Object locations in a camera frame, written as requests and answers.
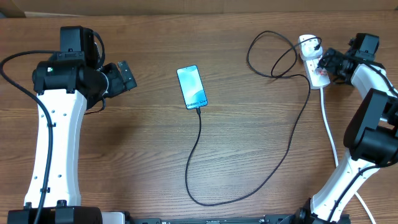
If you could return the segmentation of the blue screen smartphone black case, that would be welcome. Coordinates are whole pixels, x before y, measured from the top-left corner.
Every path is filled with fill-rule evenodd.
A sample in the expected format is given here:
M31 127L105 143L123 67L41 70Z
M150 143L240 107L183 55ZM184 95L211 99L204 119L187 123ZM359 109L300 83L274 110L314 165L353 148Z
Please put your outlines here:
M193 110L208 104L200 72L196 65L177 69L177 77L186 109Z

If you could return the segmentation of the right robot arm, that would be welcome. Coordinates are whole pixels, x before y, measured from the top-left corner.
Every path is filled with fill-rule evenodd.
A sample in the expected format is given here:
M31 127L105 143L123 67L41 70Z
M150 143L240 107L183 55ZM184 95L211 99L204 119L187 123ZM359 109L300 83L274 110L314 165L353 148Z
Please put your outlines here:
M342 212L358 189L379 169L397 164L397 90L381 63L375 62L379 37L358 33L341 53L324 51L319 37L298 38L300 56L311 88L328 73L355 87L363 101L343 138L346 148L331 177L284 223L349 223Z

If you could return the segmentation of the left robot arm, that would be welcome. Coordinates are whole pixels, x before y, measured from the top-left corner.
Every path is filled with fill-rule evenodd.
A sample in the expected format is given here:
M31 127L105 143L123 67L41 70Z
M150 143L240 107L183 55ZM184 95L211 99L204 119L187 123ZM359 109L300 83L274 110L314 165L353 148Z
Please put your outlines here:
M21 210L8 223L131 223L128 212L103 212L81 203L78 183L83 117L97 103L136 87L125 61L105 64L100 35L82 26L60 29L60 48L32 73L39 127L35 162Z

